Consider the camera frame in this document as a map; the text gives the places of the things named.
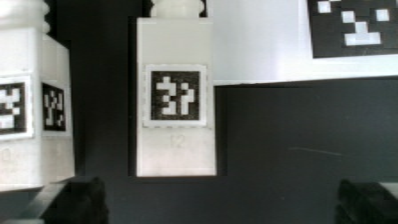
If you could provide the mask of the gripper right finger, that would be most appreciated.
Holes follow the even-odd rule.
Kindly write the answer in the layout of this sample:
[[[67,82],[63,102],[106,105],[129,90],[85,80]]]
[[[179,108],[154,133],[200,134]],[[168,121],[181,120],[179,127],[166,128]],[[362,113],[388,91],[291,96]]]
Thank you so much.
[[[333,224],[398,224],[398,182],[351,182],[337,188]]]

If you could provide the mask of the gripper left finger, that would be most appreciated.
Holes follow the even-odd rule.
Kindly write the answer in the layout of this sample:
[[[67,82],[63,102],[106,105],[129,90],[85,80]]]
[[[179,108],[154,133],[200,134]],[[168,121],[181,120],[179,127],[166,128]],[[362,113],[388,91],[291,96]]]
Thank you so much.
[[[108,224],[101,179],[46,185],[10,224]]]

